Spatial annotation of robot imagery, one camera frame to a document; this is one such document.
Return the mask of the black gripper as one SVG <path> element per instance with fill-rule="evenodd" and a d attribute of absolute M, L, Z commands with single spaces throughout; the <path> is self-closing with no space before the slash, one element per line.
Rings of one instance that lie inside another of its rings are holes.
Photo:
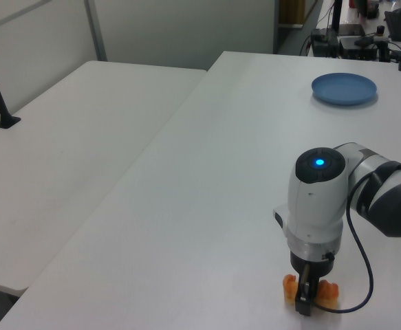
<path fill-rule="evenodd" d="M 295 309 L 301 315 L 311 316 L 313 284 L 312 278 L 328 275 L 334 266 L 335 256 L 328 252 L 322 261 L 306 261 L 290 252 L 290 262 L 299 274 L 299 284 L 295 297 Z"/>

